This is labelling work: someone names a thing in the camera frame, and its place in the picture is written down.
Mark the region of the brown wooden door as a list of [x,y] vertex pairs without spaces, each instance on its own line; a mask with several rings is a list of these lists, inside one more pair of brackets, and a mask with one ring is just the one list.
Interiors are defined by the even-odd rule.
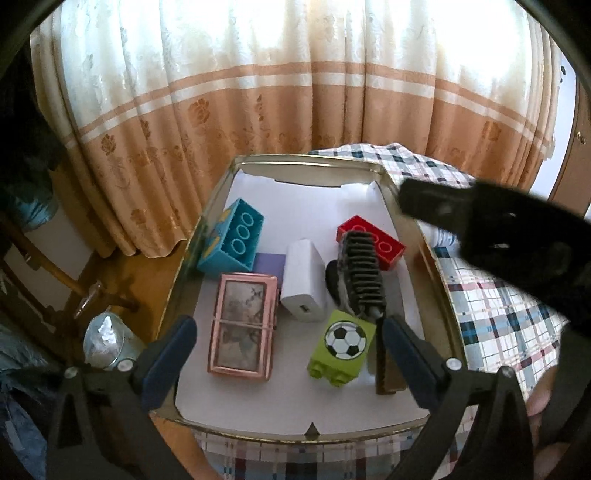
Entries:
[[590,209],[590,196],[590,96],[577,81],[572,132],[549,199],[584,217]]

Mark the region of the green football toy brick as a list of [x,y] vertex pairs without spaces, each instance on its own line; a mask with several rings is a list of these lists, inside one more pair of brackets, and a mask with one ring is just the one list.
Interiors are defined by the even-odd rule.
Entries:
[[374,323],[332,311],[308,361],[308,375],[338,388],[349,384],[360,375],[376,332]]

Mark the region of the purple block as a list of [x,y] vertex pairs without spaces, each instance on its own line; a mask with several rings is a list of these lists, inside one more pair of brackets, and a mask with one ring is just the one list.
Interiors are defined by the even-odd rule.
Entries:
[[287,256],[274,253],[256,253],[252,272],[274,276],[277,279],[277,286],[283,286],[284,265],[286,265]]

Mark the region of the white paper tray liner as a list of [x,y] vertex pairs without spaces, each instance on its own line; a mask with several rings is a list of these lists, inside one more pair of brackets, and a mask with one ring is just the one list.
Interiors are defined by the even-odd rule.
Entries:
[[[308,238],[324,262],[335,259],[337,227],[361,216],[391,236],[397,234],[376,183],[341,187],[294,185],[238,172],[226,203],[242,198],[264,217],[259,251],[283,254],[291,242]],[[297,436],[314,425],[318,432],[349,434],[421,421],[427,411],[409,391],[378,395],[368,370],[342,387],[308,375],[312,352],[322,337],[321,322],[301,322],[281,309],[273,342],[273,370],[266,381],[214,375],[207,371],[217,281],[205,279],[193,318],[198,338],[177,385],[175,406],[181,417],[215,432],[253,437]]]

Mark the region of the white charger cube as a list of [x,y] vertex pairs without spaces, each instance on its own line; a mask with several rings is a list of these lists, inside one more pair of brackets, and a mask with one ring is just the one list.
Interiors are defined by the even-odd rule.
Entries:
[[287,246],[280,303],[297,321],[325,320],[325,263],[310,239],[297,240]]

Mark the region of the cream and orange curtain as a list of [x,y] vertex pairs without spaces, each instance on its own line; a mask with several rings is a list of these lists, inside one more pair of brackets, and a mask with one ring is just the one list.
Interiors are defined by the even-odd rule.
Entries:
[[66,1],[30,47],[67,214],[149,258],[239,155],[399,143],[529,189],[563,60],[514,1]]

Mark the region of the teal toy brick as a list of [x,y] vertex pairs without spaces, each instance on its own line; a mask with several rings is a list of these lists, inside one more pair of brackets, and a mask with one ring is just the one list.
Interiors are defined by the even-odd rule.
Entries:
[[252,271],[264,216],[242,198],[218,217],[204,244],[197,269],[204,275]]

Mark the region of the dark brown wooden block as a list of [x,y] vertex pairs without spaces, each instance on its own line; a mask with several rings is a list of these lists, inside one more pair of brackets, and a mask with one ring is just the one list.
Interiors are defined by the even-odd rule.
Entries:
[[376,393],[378,395],[394,395],[404,391],[407,383],[394,361],[384,341],[384,320],[396,317],[405,319],[403,294],[401,290],[399,275],[396,271],[382,272],[386,310],[383,317],[377,320],[376,335]]

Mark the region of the gold metal tray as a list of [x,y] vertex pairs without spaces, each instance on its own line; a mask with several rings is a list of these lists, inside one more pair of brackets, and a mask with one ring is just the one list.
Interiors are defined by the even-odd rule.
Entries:
[[[360,216],[401,241],[405,252],[387,274],[386,287],[401,299],[415,333],[443,356],[464,356],[450,294],[434,252],[418,224],[401,214],[397,187],[376,163],[309,155],[240,156],[219,181],[186,250],[162,320],[180,314],[197,322],[197,345],[160,415],[195,430],[260,442],[304,442],[308,429],[322,442],[386,436],[423,425],[428,417],[409,391],[380,395],[370,372],[332,387],[308,376],[308,360],[332,311],[325,266],[338,254],[339,225]],[[259,248],[286,254],[311,241],[311,250],[287,258],[273,370],[266,381],[225,379],[208,373],[206,360],[218,284],[197,270],[204,239],[223,209],[243,199],[263,214]]]

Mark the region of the red toy brick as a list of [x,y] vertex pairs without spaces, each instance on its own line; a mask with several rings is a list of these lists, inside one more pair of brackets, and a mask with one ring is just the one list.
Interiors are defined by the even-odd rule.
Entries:
[[335,240],[341,240],[342,236],[349,231],[363,233],[372,240],[380,269],[383,271],[392,270],[406,251],[406,246],[403,243],[359,215],[355,215],[339,225]]

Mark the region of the plaid tablecloth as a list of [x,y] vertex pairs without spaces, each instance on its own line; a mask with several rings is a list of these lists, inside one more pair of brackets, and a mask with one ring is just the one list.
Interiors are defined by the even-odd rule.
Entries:
[[[413,153],[399,143],[351,144],[320,150],[322,156],[379,163],[394,183],[405,178],[467,187],[473,177],[456,167]],[[468,364],[494,372],[507,365],[525,395],[557,363],[563,317],[533,297],[480,271],[453,244],[435,250],[452,299]],[[260,444],[197,434],[205,458],[223,479],[383,479],[408,452],[419,432],[412,429],[363,442],[321,446]]]

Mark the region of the clear plastic bag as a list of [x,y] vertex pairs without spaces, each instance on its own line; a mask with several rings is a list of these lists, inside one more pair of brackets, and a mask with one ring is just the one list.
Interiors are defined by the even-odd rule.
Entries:
[[85,362],[106,371],[115,368],[122,360],[137,360],[144,349],[141,339],[109,310],[90,321],[83,339]]

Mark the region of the black ribbed brush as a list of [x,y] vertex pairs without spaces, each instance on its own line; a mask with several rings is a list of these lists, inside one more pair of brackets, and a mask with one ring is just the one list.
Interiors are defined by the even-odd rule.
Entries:
[[383,317],[383,278],[372,240],[365,234],[349,231],[342,236],[338,258],[325,267],[325,285],[339,310],[370,323]]

